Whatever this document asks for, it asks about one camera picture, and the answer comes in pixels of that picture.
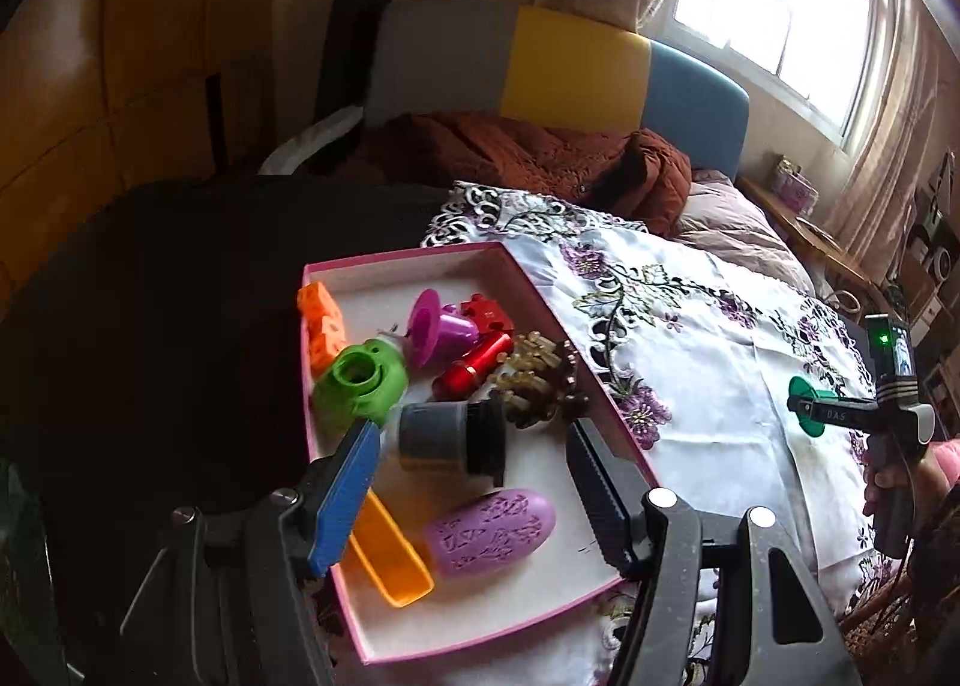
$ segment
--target headboard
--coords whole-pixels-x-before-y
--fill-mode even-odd
[[[481,110],[578,131],[650,128],[694,168],[733,179],[743,88],[659,42],[546,8],[395,0],[379,25],[368,125],[403,112]]]

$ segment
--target black cloth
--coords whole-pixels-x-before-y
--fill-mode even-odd
[[[304,264],[416,247],[445,195],[313,176],[152,184],[16,295],[0,454],[44,504],[73,661],[119,627],[174,507],[246,507],[301,476]]]

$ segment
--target purple soap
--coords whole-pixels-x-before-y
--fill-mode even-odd
[[[456,577],[520,561],[544,543],[555,523],[557,514],[546,497],[507,488],[436,518],[424,537],[437,571]]]

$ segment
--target red lipstick tube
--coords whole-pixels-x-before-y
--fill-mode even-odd
[[[462,402],[483,385],[498,366],[501,352],[512,352],[514,338],[506,331],[493,331],[473,350],[449,365],[435,381],[433,395],[438,402]]]

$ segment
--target green disc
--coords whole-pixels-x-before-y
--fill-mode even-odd
[[[803,399],[836,399],[837,395],[833,391],[818,391],[808,381],[803,378],[793,378],[790,381],[790,395],[799,396]],[[796,413],[800,428],[811,437],[819,437],[824,433],[825,427],[820,421],[815,421],[809,416]]]

